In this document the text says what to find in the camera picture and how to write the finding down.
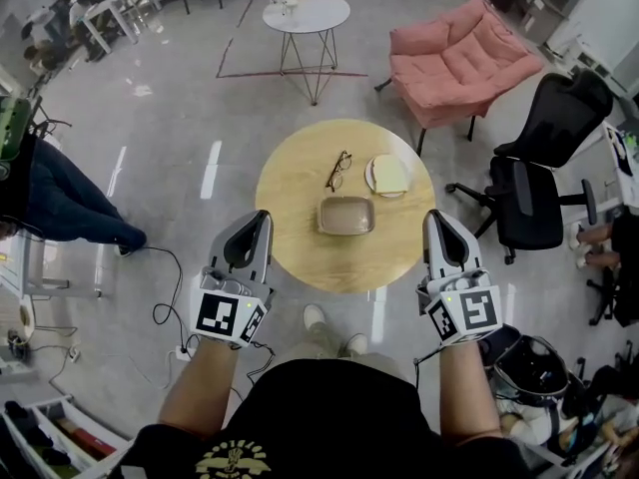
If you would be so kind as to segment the white round side table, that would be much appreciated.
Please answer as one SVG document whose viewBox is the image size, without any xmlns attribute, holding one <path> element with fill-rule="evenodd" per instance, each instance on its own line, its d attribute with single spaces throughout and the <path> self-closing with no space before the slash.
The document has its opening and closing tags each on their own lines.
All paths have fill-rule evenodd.
<svg viewBox="0 0 639 479">
<path fill-rule="evenodd" d="M 279 74 L 282 77 L 302 76 L 298 86 L 312 106 L 319 103 L 325 86 L 336 74 L 338 55 L 334 31 L 350 16 L 345 0 L 299 0 L 293 15 L 284 16 L 282 5 L 269 4 L 263 11 L 263 21 L 282 34 Z M 319 61 L 306 64 L 298 46 L 298 38 L 317 37 L 320 41 Z"/>
</svg>

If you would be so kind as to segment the white desk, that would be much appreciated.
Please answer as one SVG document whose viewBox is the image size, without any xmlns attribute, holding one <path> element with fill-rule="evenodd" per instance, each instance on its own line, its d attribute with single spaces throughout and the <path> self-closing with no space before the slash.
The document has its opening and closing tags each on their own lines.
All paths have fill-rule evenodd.
<svg viewBox="0 0 639 479">
<path fill-rule="evenodd" d="M 602 130 L 612 154 L 620 200 L 631 214 L 639 216 L 639 136 L 619 131 L 606 121 Z"/>
<path fill-rule="evenodd" d="M 148 1 L 155 7 L 157 11 L 162 10 L 160 0 Z M 132 44 L 136 44 L 138 42 L 137 35 L 127 23 L 125 14 L 129 11 L 135 11 L 137 14 L 139 14 L 138 3 L 134 0 L 103 0 L 102 2 L 93 4 L 91 7 L 89 7 L 81 18 L 81 22 L 85 25 L 90 35 L 102 48 L 102 50 L 106 54 L 110 54 L 112 52 L 112 49 L 107 41 L 103 38 L 102 34 L 93 24 L 93 19 L 106 11 L 111 12 L 120 29 L 124 32 L 125 36 L 130 40 L 130 42 Z"/>
<path fill-rule="evenodd" d="M 78 287 L 66 278 L 44 276 L 45 245 L 25 231 L 0 241 L 0 285 L 18 298 L 25 296 L 100 298 L 96 286 Z"/>
</svg>

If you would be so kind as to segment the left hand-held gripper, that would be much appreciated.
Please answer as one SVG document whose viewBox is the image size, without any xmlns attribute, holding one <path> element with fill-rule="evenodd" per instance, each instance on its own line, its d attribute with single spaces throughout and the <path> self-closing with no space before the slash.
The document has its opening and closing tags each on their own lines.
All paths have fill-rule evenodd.
<svg viewBox="0 0 639 479">
<path fill-rule="evenodd" d="M 272 244 L 268 211 L 248 213 L 214 238 L 209 267 L 192 286 L 192 333 L 234 347 L 254 341 L 275 294 L 265 284 Z M 231 275 L 234 271 L 248 279 Z"/>
</svg>

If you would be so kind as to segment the person's beige trousers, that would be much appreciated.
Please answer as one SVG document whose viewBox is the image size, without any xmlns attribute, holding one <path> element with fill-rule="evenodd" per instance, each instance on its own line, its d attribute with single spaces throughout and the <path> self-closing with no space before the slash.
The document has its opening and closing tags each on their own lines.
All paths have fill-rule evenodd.
<svg viewBox="0 0 639 479">
<path fill-rule="evenodd" d="M 345 343 L 341 341 L 339 335 L 326 322 L 325 324 L 316 325 L 311 331 L 306 330 L 303 340 L 287 352 L 282 362 L 294 359 L 346 360 L 373 368 L 401 380 L 406 379 L 393 359 L 368 351 L 364 355 L 348 357 L 343 353 L 344 347 Z"/>
</svg>

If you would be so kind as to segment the black eyeglasses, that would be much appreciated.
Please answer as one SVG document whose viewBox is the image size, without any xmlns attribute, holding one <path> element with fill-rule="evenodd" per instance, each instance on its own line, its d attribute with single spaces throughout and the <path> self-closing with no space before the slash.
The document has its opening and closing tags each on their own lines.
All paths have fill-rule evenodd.
<svg viewBox="0 0 639 479">
<path fill-rule="evenodd" d="M 330 189 L 332 193 L 336 192 L 342 185 L 342 173 L 347 171 L 350 166 L 351 154 L 348 151 L 342 151 L 328 176 L 325 187 Z"/>
</svg>

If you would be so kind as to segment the white storage rack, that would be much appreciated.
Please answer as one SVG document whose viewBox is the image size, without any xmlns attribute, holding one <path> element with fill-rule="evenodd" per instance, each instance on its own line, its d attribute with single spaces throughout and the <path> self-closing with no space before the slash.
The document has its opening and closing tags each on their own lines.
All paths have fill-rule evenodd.
<svg viewBox="0 0 639 479">
<path fill-rule="evenodd" d="M 20 456 L 42 479 L 106 479 L 132 445 L 92 418 L 70 396 L 0 406 Z"/>
</svg>

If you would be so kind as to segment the person's right forearm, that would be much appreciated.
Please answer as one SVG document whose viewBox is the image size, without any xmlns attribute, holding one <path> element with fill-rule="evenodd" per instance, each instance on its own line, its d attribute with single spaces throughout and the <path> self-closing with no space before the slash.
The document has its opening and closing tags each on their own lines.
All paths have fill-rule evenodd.
<svg viewBox="0 0 639 479">
<path fill-rule="evenodd" d="M 475 341 L 445 347 L 439 355 L 440 434 L 444 441 L 501 438 L 500 420 Z"/>
</svg>

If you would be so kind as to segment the round wooden table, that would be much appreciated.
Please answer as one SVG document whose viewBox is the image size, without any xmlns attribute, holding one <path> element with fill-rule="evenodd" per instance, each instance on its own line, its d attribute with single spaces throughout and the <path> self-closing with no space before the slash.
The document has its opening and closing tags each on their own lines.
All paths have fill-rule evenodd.
<svg viewBox="0 0 639 479">
<path fill-rule="evenodd" d="M 351 154 L 351 166 L 332 193 L 325 184 L 342 151 Z M 400 197 L 376 195 L 365 181 L 368 162 L 384 154 L 409 170 L 410 188 Z M 330 196 L 371 201 L 372 231 L 322 233 L 319 205 Z M 306 126 L 274 150 L 258 182 L 256 207 L 272 216 L 273 257 L 288 273 L 320 290 L 363 293 L 398 280 L 422 260 L 422 221 L 435 207 L 435 194 L 423 161 L 402 138 L 371 122 L 336 119 Z"/>
</svg>

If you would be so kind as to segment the person's black printed t-shirt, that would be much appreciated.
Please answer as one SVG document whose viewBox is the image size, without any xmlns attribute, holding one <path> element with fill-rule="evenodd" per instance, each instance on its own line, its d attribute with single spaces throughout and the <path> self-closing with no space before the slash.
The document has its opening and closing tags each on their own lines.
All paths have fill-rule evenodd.
<svg viewBox="0 0 639 479">
<path fill-rule="evenodd" d="M 433 432 L 407 381 L 342 359 L 298 359 L 255 384 L 208 439 L 143 428 L 108 479 L 534 479 L 519 448 Z"/>
</svg>

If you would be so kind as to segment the person's left forearm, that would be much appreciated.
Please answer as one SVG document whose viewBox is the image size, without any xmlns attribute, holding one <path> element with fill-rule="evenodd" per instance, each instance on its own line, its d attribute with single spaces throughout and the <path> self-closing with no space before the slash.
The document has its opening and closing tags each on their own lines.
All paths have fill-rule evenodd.
<svg viewBox="0 0 639 479">
<path fill-rule="evenodd" d="M 239 352 L 221 342 L 203 339 L 171 388 L 158 422 L 202 439 L 224 424 Z"/>
</svg>

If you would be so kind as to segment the white plate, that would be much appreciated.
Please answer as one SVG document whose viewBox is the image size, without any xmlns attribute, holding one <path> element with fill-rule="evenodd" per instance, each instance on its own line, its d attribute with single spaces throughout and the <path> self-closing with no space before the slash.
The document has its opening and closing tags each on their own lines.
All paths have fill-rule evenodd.
<svg viewBox="0 0 639 479">
<path fill-rule="evenodd" d="M 402 194 L 387 194 L 387 195 L 381 195 L 381 194 L 378 194 L 378 193 L 376 193 L 376 192 L 374 191 L 374 189 L 373 189 L 373 180 L 372 180 L 372 175 L 371 175 L 371 172 L 370 172 L 370 170 L 371 170 L 371 163 L 372 163 L 372 160 L 373 160 L 374 158 L 372 158 L 372 159 L 368 162 L 368 164 L 366 165 L 366 167 L 365 167 L 365 169 L 364 169 L 364 178 L 365 178 L 365 181 L 366 181 L 366 183 L 367 183 L 368 187 L 372 190 L 372 192 L 373 192 L 374 194 L 376 194 L 376 195 L 379 195 L 379 196 L 382 196 L 382 197 L 386 197 L 386 198 L 396 198 L 396 197 L 400 197 L 400 196 L 402 196 L 403 194 L 407 193 L 408 191 L 407 191 L 407 192 L 405 192 L 405 193 L 402 193 Z M 404 163 L 403 163 L 403 166 L 404 166 L 404 168 L 405 168 L 405 170 L 406 170 L 406 174 L 407 174 L 408 179 L 409 179 L 409 188 L 410 188 L 411 179 L 410 179 L 409 170 L 408 170 L 407 166 L 406 166 Z"/>
</svg>

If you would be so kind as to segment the black mesh office chair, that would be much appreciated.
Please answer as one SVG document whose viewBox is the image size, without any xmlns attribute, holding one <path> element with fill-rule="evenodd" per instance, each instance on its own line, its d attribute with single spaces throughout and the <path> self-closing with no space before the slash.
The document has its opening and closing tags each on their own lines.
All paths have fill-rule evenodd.
<svg viewBox="0 0 639 479">
<path fill-rule="evenodd" d="M 475 235 L 497 225 L 504 262 L 514 263 L 519 250 L 544 250 L 563 243 L 563 207 L 583 206 L 588 221 L 597 222 L 590 183 L 581 192 L 561 196 L 553 171 L 565 166 L 582 143 L 612 111 L 614 97 L 595 72 L 581 70 L 569 78 L 549 73 L 540 80 L 519 136 L 493 150 L 492 184 L 479 193 L 460 183 L 445 186 L 460 191 L 490 209 Z"/>
</svg>

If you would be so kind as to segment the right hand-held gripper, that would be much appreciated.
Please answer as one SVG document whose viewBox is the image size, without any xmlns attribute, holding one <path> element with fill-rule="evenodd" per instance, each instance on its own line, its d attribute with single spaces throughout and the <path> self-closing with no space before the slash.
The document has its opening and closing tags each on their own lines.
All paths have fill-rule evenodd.
<svg viewBox="0 0 639 479">
<path fill-rule="evenodd" d="M 499 329 L 499 286 L 491 283 L 486 269 L 477 269 L 482 258 L 475 235 L 449 214 L 431 210 L 422 236 L 431 280 L 416 289 L 419 315 L 429 318 L 440 345 L 480 340 Z"/>
</svg>

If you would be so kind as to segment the person's left white shoe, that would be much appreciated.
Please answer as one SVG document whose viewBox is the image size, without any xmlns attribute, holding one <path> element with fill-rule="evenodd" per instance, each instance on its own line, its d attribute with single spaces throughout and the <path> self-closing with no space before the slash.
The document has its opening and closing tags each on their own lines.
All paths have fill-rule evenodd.
<svg viewBox="0 0 639 479">
<path fill-rule="evenodd" d="M 313 303 L 307 304 L 303 311 L 303 321 L 306 330 L 311 331 L 318 324 L 325 324 L 325 315 L 322 309 Z"/>
</svg>

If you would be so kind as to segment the white bread slice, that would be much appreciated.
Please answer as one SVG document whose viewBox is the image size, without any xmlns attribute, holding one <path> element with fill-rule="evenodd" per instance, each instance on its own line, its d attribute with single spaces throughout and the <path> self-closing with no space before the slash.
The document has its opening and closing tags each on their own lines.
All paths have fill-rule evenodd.
<svg viewBox="0 0 639 479">
<path fill-rule="evenodd" d="M 408 191 L 409 179 L 403 162 L 395 155 L 379 155 L 372 160 L 373 189 L 381 195 L 402 194 Z"/>
</svg>

